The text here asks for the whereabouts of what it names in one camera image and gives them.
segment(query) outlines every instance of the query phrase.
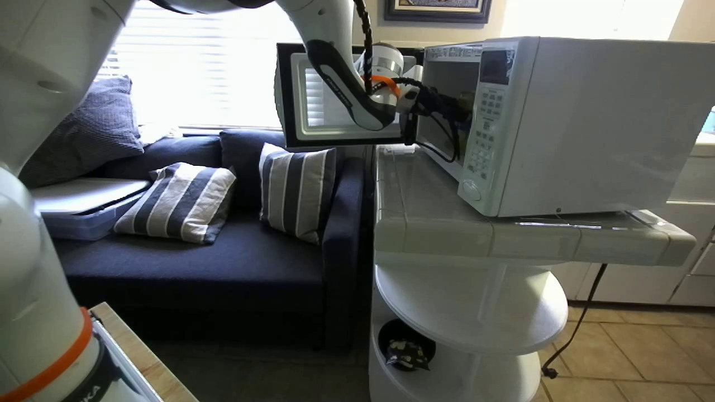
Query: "white shelf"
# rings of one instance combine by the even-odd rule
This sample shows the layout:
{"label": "white shelf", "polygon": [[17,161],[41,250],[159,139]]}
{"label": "white shelf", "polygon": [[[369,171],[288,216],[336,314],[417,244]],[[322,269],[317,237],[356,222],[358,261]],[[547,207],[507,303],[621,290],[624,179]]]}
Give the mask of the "white shelf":
{"label": "white shelf", "polygon": [[532,353],[565,326],[550,269],[493,265],[376,265],[386,306],[411,328],[462,353]]}
{"label": "white shelf", "polygon": [[430,371],[398,371],[377,345],[383,323],[371,326],[374,402],[491,402],[532,400],[538,391],[538,354],[464,354],[437,344]]}

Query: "striped pillow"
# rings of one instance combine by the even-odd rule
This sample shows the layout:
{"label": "striped pillow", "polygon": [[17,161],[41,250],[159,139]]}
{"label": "striped pillow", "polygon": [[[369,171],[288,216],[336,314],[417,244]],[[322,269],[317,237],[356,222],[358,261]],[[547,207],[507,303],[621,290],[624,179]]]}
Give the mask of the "striped pillow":
{"label": "striped pillow", "polygon": [[155,179],[113,231],[215,244],[236,177],[225,166],[175,163],[155,170]]}
{"label": "striped pillow", "polygon": [[317,244],[336,188],[336,150],[285,151],[265,143],[259,177],[262,220]]}

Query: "couch armrest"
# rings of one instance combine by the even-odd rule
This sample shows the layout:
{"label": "couch armrest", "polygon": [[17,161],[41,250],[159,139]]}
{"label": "couch armrest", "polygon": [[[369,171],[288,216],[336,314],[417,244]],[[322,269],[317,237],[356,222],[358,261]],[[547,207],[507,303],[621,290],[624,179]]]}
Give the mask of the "couch armrest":
{"label": "couch armrest", "polygon": [[359,220],[364,163],[347,159],[322,237],[323,345],[343,351],[358,340]]}

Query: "couch cushion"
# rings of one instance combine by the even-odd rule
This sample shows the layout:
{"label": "couch cushion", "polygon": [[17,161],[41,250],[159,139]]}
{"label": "couch cushion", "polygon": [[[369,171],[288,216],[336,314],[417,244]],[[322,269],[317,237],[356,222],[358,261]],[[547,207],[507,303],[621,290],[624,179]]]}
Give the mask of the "couch cushion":
{"label": "couch cushion", "polygon": [[46,136],[21,179],[28,188],[79,179],[103,163],[139,156],[132,79],[99,77],[85,99]]}
{"label": "couch cushion", "polygon": [[175,163],[155,171],[152,188],[117,220],[122,235],[215,244],[234,183],[225,166]]}
{"label": "couch cushion", "polygon": [[184,139],[160,139],[145,146],[142,156],[111,161],[97,170],[97,177],[117,179],[149,179],[149,173],[170,163],[192,163],[192,165],[221,165],[221,140],[219,136],[184,136]]}
{"label": "couch cushion", "polygon": [[208,247],[141,237],[56,247],[81,303],[322,311],[319,247],[265,230],[250,211],[230,216]]}
{"label": "couch cushion", "polygon": [[336,150],[285,151],[263,145],[262,220],[302,241],[319,241],[336,188]]}
{"label": "couch cushion", "polygon": [[284,145],[284,134],[249,131],[249,129],[221,131],[224,165],[236,173],[236,189],[234,189],[230,210],[259,210],[262,206],[259,159],[262,159],[263,143]]}

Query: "picture frame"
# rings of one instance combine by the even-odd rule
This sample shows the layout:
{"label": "picture frame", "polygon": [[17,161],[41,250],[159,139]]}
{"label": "picture frame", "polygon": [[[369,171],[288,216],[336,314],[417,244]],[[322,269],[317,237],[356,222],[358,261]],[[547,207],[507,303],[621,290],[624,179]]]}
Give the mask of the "picture frame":
{"label": "picture frame", "polygon": [[385,0],[385,19],[489,21],[491,0]]}

